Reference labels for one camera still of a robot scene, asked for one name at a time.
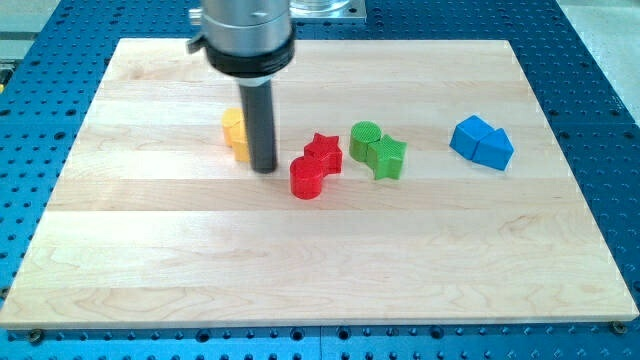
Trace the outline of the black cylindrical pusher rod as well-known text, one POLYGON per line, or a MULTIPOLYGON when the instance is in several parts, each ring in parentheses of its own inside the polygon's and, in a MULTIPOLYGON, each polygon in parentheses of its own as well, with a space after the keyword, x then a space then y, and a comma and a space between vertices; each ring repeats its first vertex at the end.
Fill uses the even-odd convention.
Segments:
POLYGON ((257 173, 277 168, 276 133, 271 82, 239 85, 250 164, 257 173))

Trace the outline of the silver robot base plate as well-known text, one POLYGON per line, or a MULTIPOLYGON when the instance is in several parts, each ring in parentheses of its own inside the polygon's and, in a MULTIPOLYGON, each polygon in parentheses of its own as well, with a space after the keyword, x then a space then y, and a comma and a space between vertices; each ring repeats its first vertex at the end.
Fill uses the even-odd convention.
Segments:
POLYGON ((364 21, 367 18, 365 0, 291 0, 292 17, 316 21, 364 21))

